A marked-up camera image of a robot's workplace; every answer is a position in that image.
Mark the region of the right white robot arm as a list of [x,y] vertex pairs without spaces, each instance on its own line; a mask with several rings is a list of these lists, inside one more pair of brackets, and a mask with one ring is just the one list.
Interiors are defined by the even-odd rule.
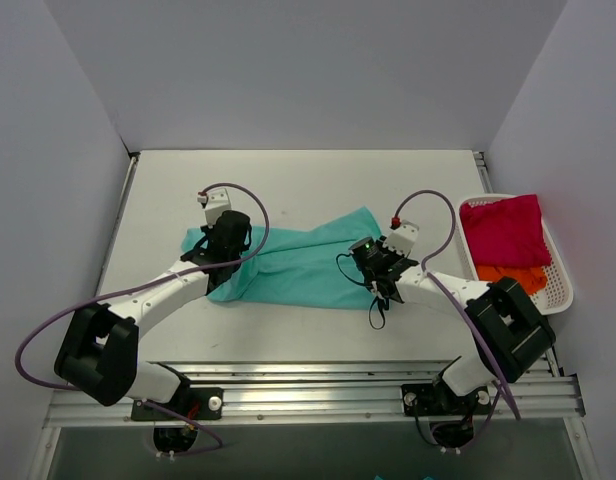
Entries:
[[363,277],[359,285],[374,295],[378,310],[396,302],[457,313],[475,342],[474,354],[458,357],[437,375],[431,391],[441,411],[457,411],[468,394],[492,381],[516,382],[553,346],[554,330],[516,280],[486,282],[427,270],[385,242],[366,237],[349,248]]

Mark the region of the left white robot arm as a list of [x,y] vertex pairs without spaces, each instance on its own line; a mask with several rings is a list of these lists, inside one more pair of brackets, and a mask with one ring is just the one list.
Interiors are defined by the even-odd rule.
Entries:
[[182,417],[190,405],[189,381],[171,367],[138,359],[141,338],[186,304],[205,297],[238,270],[252,227],[241,212],[223,212],[202,239],[157,279],[159,285],[110,303],[98,301],[75,311],[57,354],[54,371],[104,406],[124,397],[153,401],[167,419]]

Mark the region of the teal t-shirt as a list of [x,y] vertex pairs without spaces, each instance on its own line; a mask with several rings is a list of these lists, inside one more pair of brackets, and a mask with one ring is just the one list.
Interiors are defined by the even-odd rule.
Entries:
[[364,310],[373,295],[355,284],[362,276],[344,255],[356,241],[380,235],[375,217],[365,207],[309,231],[272,228],[262,250],[208,299],[219,304]]

